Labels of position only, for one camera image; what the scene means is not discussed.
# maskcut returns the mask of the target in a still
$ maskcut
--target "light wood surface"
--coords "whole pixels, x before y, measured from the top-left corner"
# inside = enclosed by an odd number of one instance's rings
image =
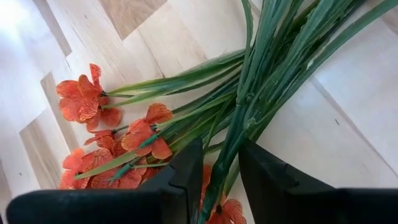
[[[257,24],[261,0],[252,3]],[[88,74],[89,63],[103,69],[105,90],[171,77],[246,38],[239,0],[0,0],[0,8],[0,212],[17,195],[56,187],[62,159],[90,137],[63,119],[57,83]],[[393,9],[342,46],[258,143],[337,187],[397,187],[397,17]],[[212,87],[157,101],[174,108]],[[123,107],[122,122],[149,104]],[[253,223],[240,179],[231,197]]]

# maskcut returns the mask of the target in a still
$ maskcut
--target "artificial flower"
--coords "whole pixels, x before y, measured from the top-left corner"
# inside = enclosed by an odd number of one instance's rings
[[[207,185],[210,182],[212,167],[209,165],[203,166],[203,182],[201,187],[200,209],[205,198]],[[234,199],[226,200],[225,195],[221,197],[221,204],[211,211],[211,217],[207,224],[244,224],[246,223],[242,213],[242,205]]]
[[[121,156],[121,155],[123,155],[124,153],[127,152],[127,150],[125,150],[122,147],[122,144],[121,144],[123,137],[124,136],[120,137],[117,140],[114,140],[113,139],[114,138],[113,134],[112,135],[106,135],[106,132],[104,132],[103,136],[99,135],[98,138],[93,137],[92,139],[93,139],[93,141],[95,141],[95,139],[96,139],[97,146],[109,149],[109,151],[111,152],[112,156],[114,158],[117,158],[117,157],[119,157],[119,156]]]
[[[121,120],[120,110],[101,109],[109,103],[108,98],[102,96],[101,69],[90,64],[90,71],[92,83],[86,75],[80,75],[78,81],[65,80],[57,85],[57,94],[62,97],[61,112],[67,121],[85,123],[87,130],[97,128],[100,120],[108,126],[117,126]]]
[[[141,159],[137,165],[147,164],[145,158]],[[120,179],[111,180],[118,171],[117,168],[108,170],[96,175],[91,182],[93,189],[136,189],[142,182],[142,176],[147,168],[130,169]]]
[[[162,103],[149,106],[147,116],[130,124],[128,132],[123,137],[122,147],[127,151],[134,151],[137,156],[146,156],[149,153],[156,159],[166,159],[172,155],[167,143],[162,138],[157,138],[152,144],[139,149],[141,143],[156,132],[151,129],[152,124],[163,123],[172,119],[173,114]]]
[[[207,224],[245,224],[242,205],[235,199],[228,199],[222,205],[217,206]]]
[[[87,186],[88,178],[75,180],[75,176],[83,172],[83,156],[85,152],[78,148],[72,151],[62,163],[62,167],[66,171],[62,174],[60,180],[60,189],[84,189]]]
[[[98,141],[101,138],[106,137],[106,136],[109,136],[109,137],[111,137],[113,139],[112,130],[88,131],[88,132],[91,133],[91,134],[94,134],[94,137],[87,139],[86,142],[84,143],[85,146],[87,146],[87,145],[89,145],[89,144],[91,144],[91,143],[93,143],[95,141]]]
[[[110,151],[105,148],[99,148],[87,155],[82,149],[75,149],[63,162],[62,167],[66,171],[61,176],[60,189],[85,189],[90,178],[75,180],[75,176],[102,166],[112,159]]]

